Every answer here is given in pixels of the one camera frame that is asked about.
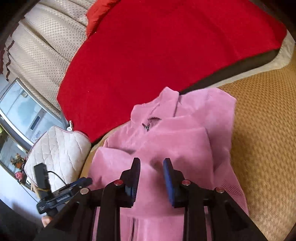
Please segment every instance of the window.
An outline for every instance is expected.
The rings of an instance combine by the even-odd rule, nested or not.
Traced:
[[[64,129],[57,117],[41,107],[14,81],[0,99],[0,115],[31,146],[55,125]]]
[[[11,163],[11,160],[14,159],[17,154],[22,158],[25,158],[27,151],[17,144],[15,140],[12,139],[2,127],[0,127],[0,163],[12,176],[20,171],[20,169]],[[28,185],[30,185],[30,181],[26,180],[26,177],[24,177],[22,182],[26,182],[26,186],[29,187]]]

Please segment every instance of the red cushion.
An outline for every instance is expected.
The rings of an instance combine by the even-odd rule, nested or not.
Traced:
[[[100,21],[105,14],[116,5],[119,0],[96,0],[87,11],[88,24],[86,26],[86,36],[90,37],[98,28]]]
[[[279,49],[283,24],[248,0],[122,0],[73,58],[58,101],[91,142],[135,104]]]

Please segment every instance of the pink cardigan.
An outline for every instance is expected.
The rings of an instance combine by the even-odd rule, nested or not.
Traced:
[[[150,103],[134,106],[131,120],[97,149],[89,171],[92,189],[118,179],[134,157],[141,160],[136,202],[131,209],[121,209],[122,241],[131,240],[133,224],[133,241],[182,240],[184,210],[170,205],[163,177],[167,157],[200,187],[224,187],[248,214],[230,165],[235,102],[216,88],[180,96],[166,87]]]

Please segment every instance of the beige curtain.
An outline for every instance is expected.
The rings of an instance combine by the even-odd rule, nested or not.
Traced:
[[[75,53],[86,40],[88,8],[95,0],[41,0],[6,41],[3,74],[23,84],[60,116],[59,86]]]

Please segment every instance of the white wall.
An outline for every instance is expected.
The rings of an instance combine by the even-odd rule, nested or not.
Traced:
[[[24,187],[32,197],[37,201],[38,197],[34,192]],[[34,201],[28,193],[20,186],[5,169],[0,166],[0,199],[14,211],[31,220],[38,225],[42,225],[41,217],[36,209],[36,201]]]
[[[0,74],[0,92],[4,89],[6,85],[8,85],[8,81],[6,80],[4,75]]]

